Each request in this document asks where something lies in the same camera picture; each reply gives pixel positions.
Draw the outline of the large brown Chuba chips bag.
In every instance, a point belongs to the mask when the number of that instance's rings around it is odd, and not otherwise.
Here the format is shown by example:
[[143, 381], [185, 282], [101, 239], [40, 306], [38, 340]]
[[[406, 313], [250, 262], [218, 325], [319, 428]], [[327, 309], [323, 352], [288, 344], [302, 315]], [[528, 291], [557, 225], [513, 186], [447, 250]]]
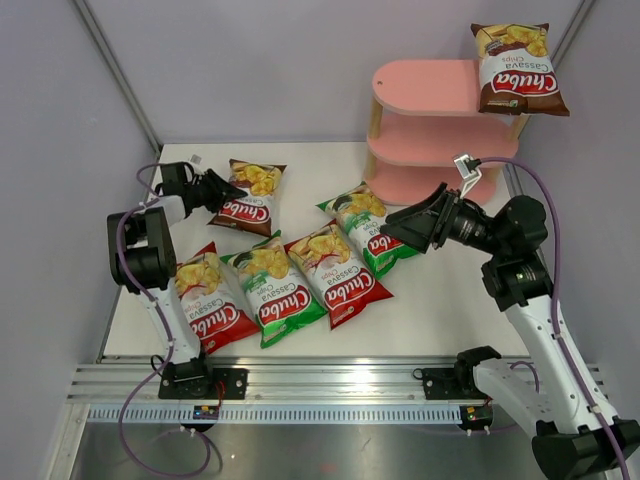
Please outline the large brown Chuba chips bag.
[[470, 25], [481, 113], [569, 116], [547, 44], [549, 25]]

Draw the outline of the green Chuba chips bag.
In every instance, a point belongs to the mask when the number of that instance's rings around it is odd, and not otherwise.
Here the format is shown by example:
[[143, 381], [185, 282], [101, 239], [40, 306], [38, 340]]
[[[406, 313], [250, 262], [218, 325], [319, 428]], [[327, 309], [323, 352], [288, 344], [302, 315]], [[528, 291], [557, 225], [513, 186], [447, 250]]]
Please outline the green Chuba chips bag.
[[418, 254], [381, 232], [387, 208], [365, 182], [316, 207], [336, 221], [377, 279], [386, 275], [398, 260]]
[[327, 314], [305, 277], [288, 257], [281, 233], [252, 248], [225, 255], [261, 331], [260, 347], [269, 348]]

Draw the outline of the small brown Chuba chips bag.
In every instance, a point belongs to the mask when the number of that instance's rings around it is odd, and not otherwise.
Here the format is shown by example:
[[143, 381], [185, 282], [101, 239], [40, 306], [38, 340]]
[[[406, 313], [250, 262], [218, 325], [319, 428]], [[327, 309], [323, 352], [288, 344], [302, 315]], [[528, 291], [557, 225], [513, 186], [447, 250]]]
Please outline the small brown Chuba chips bag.
[[287, 166], [230, 159], [229, 167], [229, 183], [246, 195], [226, 201], [208, 224], [270, 237], [277, 189]]

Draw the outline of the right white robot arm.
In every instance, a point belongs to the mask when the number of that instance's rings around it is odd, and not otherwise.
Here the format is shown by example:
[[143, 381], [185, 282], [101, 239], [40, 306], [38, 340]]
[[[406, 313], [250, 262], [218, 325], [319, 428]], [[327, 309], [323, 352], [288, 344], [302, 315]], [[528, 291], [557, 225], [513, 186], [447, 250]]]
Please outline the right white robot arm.
[[489, 216], [441, 184], [427, 199], [386, 217], [382, 232], [425, 253], [448, 240], [490, 254], [482, 281], [526, 346], [543, 390], [537, 392], [485, 346], [458, 354], [456, 389], [496, 401], [527, 434], [548, 479], [578, 479], [619, 469], [639, 447], [639, 424], [622, 419], [591, 375], [561, 315], [559, 283], [538, 254], [546, 210], [525, 195]]

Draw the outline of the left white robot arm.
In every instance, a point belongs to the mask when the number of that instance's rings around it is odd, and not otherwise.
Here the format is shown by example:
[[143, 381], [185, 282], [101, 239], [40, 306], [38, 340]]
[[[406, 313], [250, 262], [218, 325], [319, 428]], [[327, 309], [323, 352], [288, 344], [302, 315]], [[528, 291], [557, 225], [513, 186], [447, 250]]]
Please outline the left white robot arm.
[[160, 398], [241, 400], [246, 370], [215, 367], [208, 357], [257, 327], [230, 291], [214, 245], [179, 263], [170, 228], [198, 208], [217, 213], [246, 194], [187, 162], [163, 164], [160, 175], [148, 201], [107, 218], [111, 275], [144, 306], [164, 342], [163, 354], [150, 359]]

